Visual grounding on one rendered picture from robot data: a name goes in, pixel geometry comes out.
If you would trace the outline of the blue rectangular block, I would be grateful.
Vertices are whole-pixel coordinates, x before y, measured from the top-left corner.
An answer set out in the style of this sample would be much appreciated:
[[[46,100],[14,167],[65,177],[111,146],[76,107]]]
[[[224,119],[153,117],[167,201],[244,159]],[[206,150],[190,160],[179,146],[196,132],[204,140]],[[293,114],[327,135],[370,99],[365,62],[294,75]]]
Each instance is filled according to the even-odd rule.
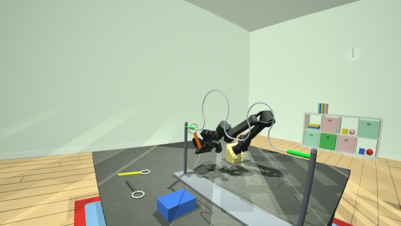
[[[157,197],[157,210],[169,222],[196,209],[196,197],[185,189]]]

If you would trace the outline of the white loop with dark grey handle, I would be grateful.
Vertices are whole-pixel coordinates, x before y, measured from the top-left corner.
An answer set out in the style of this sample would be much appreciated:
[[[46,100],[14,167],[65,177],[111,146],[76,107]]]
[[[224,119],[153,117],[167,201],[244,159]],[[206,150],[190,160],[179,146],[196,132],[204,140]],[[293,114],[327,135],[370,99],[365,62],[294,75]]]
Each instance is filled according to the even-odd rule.
[[[126,183],[129,185],[129,187],[131,188],[131,190],[133,190],[133,194],[134,194],[134,193],[143,193],[143,195],[142,195],[142,196],[139,196],[139,197],[135,197],[135,196],[132,194],[132,197],[133,197],[133,198],[142,198],[142,197],[145,195],[144,192],[138,191],[138,190],[130,183],[129,180],[126,180]]]

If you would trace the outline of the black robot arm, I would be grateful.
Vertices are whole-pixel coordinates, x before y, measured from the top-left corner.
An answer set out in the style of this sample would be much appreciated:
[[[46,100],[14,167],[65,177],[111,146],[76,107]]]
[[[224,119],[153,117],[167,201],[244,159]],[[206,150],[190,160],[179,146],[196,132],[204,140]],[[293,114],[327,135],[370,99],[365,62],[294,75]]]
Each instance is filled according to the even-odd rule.
[[[260,116],[259,121],[257,120],[258,116]],[[253,138],[257,136],[265,127],[270,127],[272,125],[273,114],[270,110],[261,110],[257,114],[250,115],[248,118],[248,122],[250,127],[252,127],[253,125],[254,127],[252,127],[250,135],[245,141],[238,141],[237,145],[231,147],[235,154],[248,151],[248,146],[251,144]],[[214,136],[216,134],[219,140],[221,140],[224,137],[225,142],[230,143],[234,139],[228,138],[227,135],[229,137],[236,138],[238,134],[242,133],[243,131],[249,128],[247,124],[247,119],[233,128],[231,128],[231,125],[229,125],[229,123],[226,122],[225,124],[225,129],[227,133],[226,135],[224,131],[224,123],[225,121],[221,121],[215,131],[202,130],[200,135],[202,136],[203,140],[211,139],[209,141],[212,143],[212,141],[215,138]],[[238,139],[243,140],[248,136],[248,134],[249,131],[245,135],[240,135]]]

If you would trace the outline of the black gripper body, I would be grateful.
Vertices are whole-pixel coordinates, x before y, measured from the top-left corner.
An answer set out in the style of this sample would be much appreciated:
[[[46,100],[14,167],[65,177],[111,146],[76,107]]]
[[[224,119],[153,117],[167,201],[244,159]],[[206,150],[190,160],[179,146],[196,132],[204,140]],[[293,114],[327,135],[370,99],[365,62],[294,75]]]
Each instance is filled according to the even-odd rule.
[[[222,151],[221,142],[219,142],[218,136],[217,136],[216,134],[215,134],[214,137],[215,137],[215,138],[214,138],[214,140],[212,141],[212,143],[209,141],[209,140],[211,140],[211,139],[201,140],[201,139],[199,138],[199,140],[202,141],[203,144],[204,144],[204,142],[209,143],[211,150],[212,150],[213,148],[216,148],[216,150],[215,150],[216,153],[220,153],[220,152]],[[193,138],[192,141],[193,141],[194,146],[197,148],[198,146],[197,146],[197,142],[196,142],[195,138]]]

